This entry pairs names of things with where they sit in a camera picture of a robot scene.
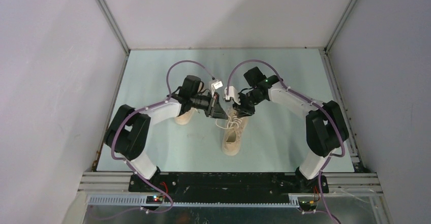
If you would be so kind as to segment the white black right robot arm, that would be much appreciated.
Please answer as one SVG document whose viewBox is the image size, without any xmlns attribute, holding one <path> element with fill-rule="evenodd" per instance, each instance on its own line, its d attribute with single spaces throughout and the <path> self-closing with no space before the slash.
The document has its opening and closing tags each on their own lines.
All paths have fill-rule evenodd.
<svg viewBox="0 0 431 224">
<path fill-rule="evenodd" d="M 244 74 L 250 91 L 244 93 L 234 86 L 227 85 L 225 101 L 233 101 L 238 117 L 249 117 L 255 107 L 269 101 L 288 108 L 299 118 L 304 119 L 306 143 L 309 152 L 298 167 L 296 187 L 303 193 L 316 186 L 315 178 L 323 171 L 332 157 L 344 157 L 347 150 L 345 141 L 349 132 L 339 104 L 335 101 L 322 102 L 305 96 L 287 86 L 278 73 L 267 77 L 258 67 Z"/>
</svg>

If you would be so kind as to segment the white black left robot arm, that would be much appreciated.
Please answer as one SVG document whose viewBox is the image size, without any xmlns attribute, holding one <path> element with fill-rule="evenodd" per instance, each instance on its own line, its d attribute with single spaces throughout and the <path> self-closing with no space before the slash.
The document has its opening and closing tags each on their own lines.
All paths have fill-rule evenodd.
<svg viewBox="0 0 431 224">
<path fill-rule="evenodd" d="M 203 86 L 199 77 L 188 75 L 182 86 L 161 102 L 141 109 L 124 104 L 118 108 L 105 132 L 103 142 L 111 148 L 111 155 L 119 153 L 119 159 L 136 175 L 142 176 L 141 185 L 147 191 L 156 191 L 161 185 L 161 179 L 157 175 L 160 169 L 145 152 L 148 132 L 152 126 L 185 115 L 192 109 L 202 110 L 208 118 L 228 118 L 216 91 L 223 86 L 222 81 L 210 81 L 209 92 L 204 92 Z"/>
</svg>

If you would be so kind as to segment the beige sneaker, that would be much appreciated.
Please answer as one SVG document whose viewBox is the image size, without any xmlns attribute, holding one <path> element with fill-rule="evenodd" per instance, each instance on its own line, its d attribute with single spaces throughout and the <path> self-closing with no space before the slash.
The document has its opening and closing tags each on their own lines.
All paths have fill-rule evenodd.
<svg viewBox="0 0 431 224">
<path fill-rule="evenodd" d="M 235 156 L 240 151 L 242 135 L 248 124 L 249 117 L 239 117 L 234 108 L 230 108 L 227 115 L 228 119 L 224 125 L 219 124 L 218 119 L 215 124 L 224 130 L 221 145 L 222 152 L 228 156 Z"/>
<path fill-rule="evenodd" d="M 181 116 L 175 117 L 174 122 L 178 125 L 186 125 L 191 121 L 195 112 L 196 109 L 190 109 L 188 112 L 185 112 Z"/>
</svg>

